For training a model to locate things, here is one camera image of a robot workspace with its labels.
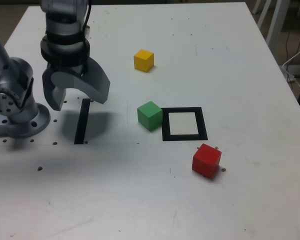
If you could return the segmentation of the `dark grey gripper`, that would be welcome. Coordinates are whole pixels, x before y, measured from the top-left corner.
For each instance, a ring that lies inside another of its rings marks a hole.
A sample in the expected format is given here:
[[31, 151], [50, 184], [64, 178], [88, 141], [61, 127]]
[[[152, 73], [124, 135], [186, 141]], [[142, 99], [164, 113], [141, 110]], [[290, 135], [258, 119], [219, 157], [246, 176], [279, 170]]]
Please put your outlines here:
[[60, 111], [66, 97], [66, 89], [77, 89], [91, 100], [104, 104], [109, 95], [110, 80], [102, 67], [92, 58], [85, 64], [72, 67], [47, 64], [42, 74], [44, 97], [49, 106]]

